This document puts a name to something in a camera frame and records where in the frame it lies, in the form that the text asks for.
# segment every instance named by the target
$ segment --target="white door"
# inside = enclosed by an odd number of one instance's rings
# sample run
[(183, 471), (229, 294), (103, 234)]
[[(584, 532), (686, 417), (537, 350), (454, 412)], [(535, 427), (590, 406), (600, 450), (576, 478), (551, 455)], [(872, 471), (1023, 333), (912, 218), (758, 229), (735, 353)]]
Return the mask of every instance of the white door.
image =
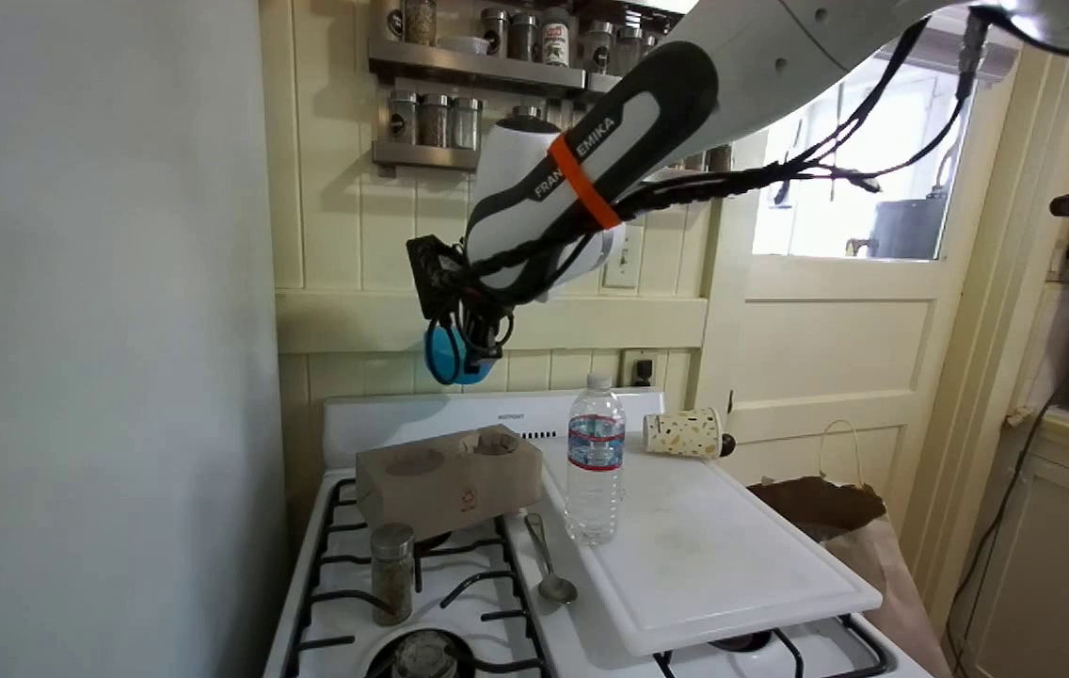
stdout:
[[(856, 191), (846, 186), (744, 196), (722, 209), (698, 404), (729, 412), (743, 450), (727, 466), (743, 481), (797, 475), (870, 481), (888, 501), (892, 520), (905, 524), (1006, 101), (1009, 85), (979, 90), (934, 262), (888, 262), (909, 253), (866, 262), (866, 243), (888, 209), (872, 210), (860, 201), (826, 203), (826, 196), (784, 234), (784, 203), (797, 191)], [(886, 124), (897, 136), (909, 129), (888, 115)], [(774, 136), (763, 132), (738, 147), (738, 160), (763, 160)], [(846, 154), (852, 165), (872, 165), (872, 147), (846, 147)], [(926, 165), (926, 176), (905, 183), (912, 183), (912, 196), (926, 196), (936, 172), (942, 160)]]

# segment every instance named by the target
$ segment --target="burner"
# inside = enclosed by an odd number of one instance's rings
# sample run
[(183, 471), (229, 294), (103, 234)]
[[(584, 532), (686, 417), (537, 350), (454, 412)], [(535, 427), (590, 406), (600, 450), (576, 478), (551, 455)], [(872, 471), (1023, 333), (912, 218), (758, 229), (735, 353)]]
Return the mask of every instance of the burner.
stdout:
[(474, 658), (463, 637), (443, 628), (414, 628), (385, 645), (368, 678), (471, 678)]
[(749, 633), (749, 637), (715, 641), (719, 651), (762, 651), (763, 645), (773, 645), (773, 633)]

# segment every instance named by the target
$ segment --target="blue object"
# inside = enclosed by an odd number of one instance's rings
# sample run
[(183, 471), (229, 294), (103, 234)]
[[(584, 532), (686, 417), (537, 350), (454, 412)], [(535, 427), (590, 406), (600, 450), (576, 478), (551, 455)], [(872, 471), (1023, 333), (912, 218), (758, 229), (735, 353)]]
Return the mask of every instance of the blue object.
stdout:
[(432, 323), (427, 333), (427, 371), (438, 385), (482, 385), (493, 375), (493, 361), (466, 361), (463, 336)]

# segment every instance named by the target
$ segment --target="cream wall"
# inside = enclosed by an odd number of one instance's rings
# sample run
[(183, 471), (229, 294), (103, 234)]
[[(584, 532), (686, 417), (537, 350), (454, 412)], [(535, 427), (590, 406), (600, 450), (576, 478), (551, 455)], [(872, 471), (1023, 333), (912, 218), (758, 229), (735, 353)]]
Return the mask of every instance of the cream wall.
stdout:
[[(319, 478), (319, 404), (432, 393), (407, 238), (463, 234), (466, 176), (365, 160), (385, 101), (365, 62), (368, 0), (266, 0), (266, 132), (275, 190), (275, 291), (285, 398), (291, 514), (306, 518)], [(719, 210), (643, 218), (640, 285), (604, 275), (569, 282), (546, 309), (521, 314), (516, 350), (487, 388), (581, 388), (617, 377), (620, 346), (658, 360), (669, 406), (689, 406), (708, 319), (708, 247)]]

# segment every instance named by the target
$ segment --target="gas stove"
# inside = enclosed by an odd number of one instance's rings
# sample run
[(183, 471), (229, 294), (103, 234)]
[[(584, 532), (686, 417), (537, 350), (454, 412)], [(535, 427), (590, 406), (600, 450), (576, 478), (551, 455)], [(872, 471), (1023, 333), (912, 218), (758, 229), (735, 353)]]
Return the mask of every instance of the gas stove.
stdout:
[(410, 613), (390, 624), (374, 596), (374, 544), (358, 514), (353, 455), (382, 446), (506, 424), (537, 442), (560, 437), (572, 393), (350, 398), (328, 406), (328, 475), (309, 518), (266, 678), (390, 678), (404, 663), (516, 678), (793, 678), (924, 673), (866, 617), (835, 613), (735, 641), (628, 651), (612, 606), (590, 579), (560, 518), (542, 504), (546, 545), (581, 598), (537, 598), (542, 569), (521, 518), (487, 520), (414, 545)]

